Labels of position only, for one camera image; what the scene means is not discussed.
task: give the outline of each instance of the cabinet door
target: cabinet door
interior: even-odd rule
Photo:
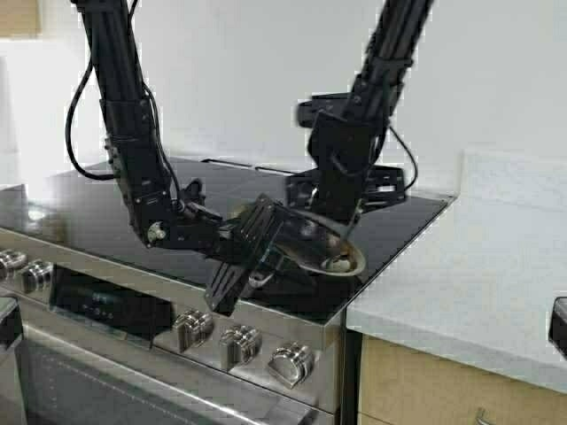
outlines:
[[[0,37],[33,36],[38,33],[37,0],[0,1]]]
[[[358,425],[391,425],[391,424],[379,421],[378,419],[371,418],[366,414],[359,413]]]
[[[361,412],[394,425],[564,425],[567,396],[396,344],[365,338]]]

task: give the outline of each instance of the induction cooktop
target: induction cooktop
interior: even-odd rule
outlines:
[[[181,183],[205,182],[206,206],[223,217],[260,193],[284,200],[284,178],[253,169],[173,158]],[[304,285],[278,278],[248,299],[315,322],[325,322],[360,292],[446,207],[447,199],[408,201],[365,214],[351,240],[367,258],[359,276],[318,276]],[[93,182],[76,172],[0,191],[0,228],[63,245],[99,258],[205,286],[218,262],[191,251],[147,249],[128,225],[128,210],[114,182]]]

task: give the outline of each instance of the control knob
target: control knob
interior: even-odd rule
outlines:
[[[53,279],[53,263],[36,259],[21,271],[23,291],[26,294],[50,287]]]
[[[4,250],[0,252],[0,282],[13,277],[27,263],[27,255],[14,251]]]
[[[306,345],[288,343],[278,348],[268,363],[268,371],[289,389],[302,383],[313,371],[315,356]]]
[[[227,329],[219,342],[221,346],[221,367],[229,371],[236,365],[252,360],[260,351],[261,334],[249,326],[236,325]]]
[[[175,320],[173,330],[176,348],[184,352],[191,347],[199,347],[213,333],[213,318],[199,310],[188,310]]]

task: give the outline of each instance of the black robotic arm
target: black robotic arm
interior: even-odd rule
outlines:
[[[251,280],[264,282],[283,265],[289,268],[293,261],[277,247],[281,234],[288,240],[296,235],[299,243],[336,241],[337,236],[344,242],[346,234],[337,234],[325,220],[352,228],[371,200],[383,207],[403,201],[403,173],[374,163],[432,0],[387,0],[362,72],[351,93],[338,96],[338,113],[310,105],[316,118],[308,150],[317,169],[288,179],[288,206],[260,195],[234,220],[205,207],[200,181],[185,189],[177,182],[161,146],[158,110],[144,84],[127,1],[71,1],[82,15],[107,129],[113,174],[98,178],[118,182],[130,225],[146,246],[198,251],[221,262],[206,289],[212,310],[231,314]],[[74,160],[69,133],[70,120],[72,161],[97,178]],[[393,190],[379,190],[384,184]],[[302,229],[310,230],[311,239],[302,242]],[[339,252],[340,246],[330,255]]]

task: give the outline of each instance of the countertop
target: countertop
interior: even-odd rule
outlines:
[[[567,393],[567,168],[466,156],[459,198],[349,306],[369,336]]]

